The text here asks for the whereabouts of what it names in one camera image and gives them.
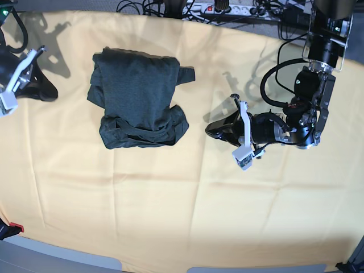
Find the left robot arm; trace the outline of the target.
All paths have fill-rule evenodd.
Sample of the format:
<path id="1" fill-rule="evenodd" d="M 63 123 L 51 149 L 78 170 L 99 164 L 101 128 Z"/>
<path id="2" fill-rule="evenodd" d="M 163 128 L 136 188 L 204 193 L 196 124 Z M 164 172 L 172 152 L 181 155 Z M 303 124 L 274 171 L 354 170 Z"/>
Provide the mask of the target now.
<path id="1" fill-rule="evenodd" d="M 236 146 L 232 155 L 242 170 L 252 166 L 265 148 L 272 144 L 308 149 L 317 146 L 329 115 L 329 102 L 336 78 L 337 63 L 343 62 L 348 47 L 356 1 L 313 1 L 309 28 L 305 34 L 302 57 L 278 61 L 262 78 L 261 98 L 270 106 L 282 109 L 252 115 L 247 102 L 232 94 L 237 111 L 207 125 L 205 132 Z M 266 83 L 284 67 L 302 64 L 297 74 L 290 102 L 270 99 Z"/>

